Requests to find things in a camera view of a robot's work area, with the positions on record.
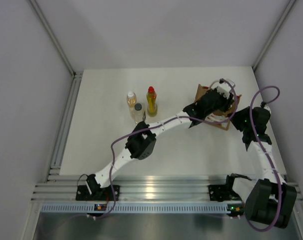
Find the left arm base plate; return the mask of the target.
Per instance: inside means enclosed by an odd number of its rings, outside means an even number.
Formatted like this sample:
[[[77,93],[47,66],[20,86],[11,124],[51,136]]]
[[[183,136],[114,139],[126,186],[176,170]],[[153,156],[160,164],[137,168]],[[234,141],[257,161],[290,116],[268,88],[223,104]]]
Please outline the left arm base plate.
[[[90,194],[86,185],[78,185],[76,191],[76,201],[113,201],[114,195],[111,186],[100,188],[95,193]]]

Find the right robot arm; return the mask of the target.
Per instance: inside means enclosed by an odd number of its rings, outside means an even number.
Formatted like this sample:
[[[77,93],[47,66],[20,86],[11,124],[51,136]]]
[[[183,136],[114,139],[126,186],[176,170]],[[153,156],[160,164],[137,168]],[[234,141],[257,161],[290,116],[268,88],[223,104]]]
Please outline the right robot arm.
[[[240,196],[248,221],[284,229],[289,223],[297,191],[286,183],[276,166],[272,141],[266,134],[270,117],[271,111],[265,106],[246,107],[237,111],[231,119],[234,127],[243,134],[242,142],[252,162],[256,180],[235,176],[234,181],[224,186],[224,193],[231,199]]]

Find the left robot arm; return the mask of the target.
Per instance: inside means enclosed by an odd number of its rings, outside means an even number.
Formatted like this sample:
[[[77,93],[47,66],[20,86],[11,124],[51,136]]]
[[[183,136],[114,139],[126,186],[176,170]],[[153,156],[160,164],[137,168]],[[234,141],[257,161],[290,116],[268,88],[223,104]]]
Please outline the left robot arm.
[[[207,116],[216,111],[227,112],[231,107],[237,107],[238,102],[234,90],[227,91],[216,87],[207,90],[197,101],[185,106],[181,112],[170,118],[150,124],[139,122],[133,132],[111,144],[111,163],[95,174],[87,176],[83,185],[86,193],[94,200],[101,199],[122,168],[133,161],[144,160],[152,154],[157,137],[176,128],[187,129],[200,123],[214,125],[215,122],[206,120]]]

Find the canvas bag with watermelon print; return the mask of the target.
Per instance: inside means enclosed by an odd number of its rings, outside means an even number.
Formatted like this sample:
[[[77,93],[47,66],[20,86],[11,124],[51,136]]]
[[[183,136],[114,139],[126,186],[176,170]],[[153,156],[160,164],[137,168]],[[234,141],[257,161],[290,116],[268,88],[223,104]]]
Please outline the canvas bag with watermelon print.
[[[229,83],[233,89],[236,88],[236,84],[232,80],[224,79],[224,78],[214,80],[209,86],[199,84],[197,87],[194,102],[196,103],[198,101],[198,99],[202,95],[204,95],[207,90],[211,90],[211,89],[215,90],[215,87],[218,84],[222,84],[222,83]],[[206,116],[204,120],[209,124],[213,123],[217,128],[227,131],[229,129],[229,126],[231,123],[230,117],[233,114],[233,112],[237,109],[237,107],[241,101],[241,97],[242,97],[241,94],[236,95],[237,100],[235,102],[235,109],[232,111],[232,113],[228,114],[227,116],[217,116],[217,115],[214,115],[213,113],[211,113],[210,115]]]

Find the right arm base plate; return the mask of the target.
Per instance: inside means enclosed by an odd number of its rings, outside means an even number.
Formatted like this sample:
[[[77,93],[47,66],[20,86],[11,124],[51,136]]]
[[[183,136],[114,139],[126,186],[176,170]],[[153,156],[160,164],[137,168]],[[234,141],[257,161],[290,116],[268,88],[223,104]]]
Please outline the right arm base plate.
[[[240,201],[241,197],[225,184],[211,184],[208,186],[210,201]]]

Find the red cap yellow bottle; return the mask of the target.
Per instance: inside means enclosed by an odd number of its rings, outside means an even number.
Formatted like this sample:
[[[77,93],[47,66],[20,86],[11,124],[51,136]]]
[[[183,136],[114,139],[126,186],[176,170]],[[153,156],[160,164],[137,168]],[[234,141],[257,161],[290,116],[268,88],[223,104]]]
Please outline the red cap yellow bottle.
[[[158,105],[156,103],[157,94],[152,86],[148,88],[146,99],[147,99],[147,114],[150,117],[155,117],[158,113]]]

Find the grey cap clear bottle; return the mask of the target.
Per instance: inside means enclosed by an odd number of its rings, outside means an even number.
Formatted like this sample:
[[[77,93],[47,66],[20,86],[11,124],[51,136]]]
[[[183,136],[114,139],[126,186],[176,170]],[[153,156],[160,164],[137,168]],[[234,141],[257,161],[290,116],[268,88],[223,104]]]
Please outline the grey cap clear bottle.
[[[136,125],[140,122],[144,122],[146,120],[145,105],[139,102],[136,103],[132,108],[131,117]]]

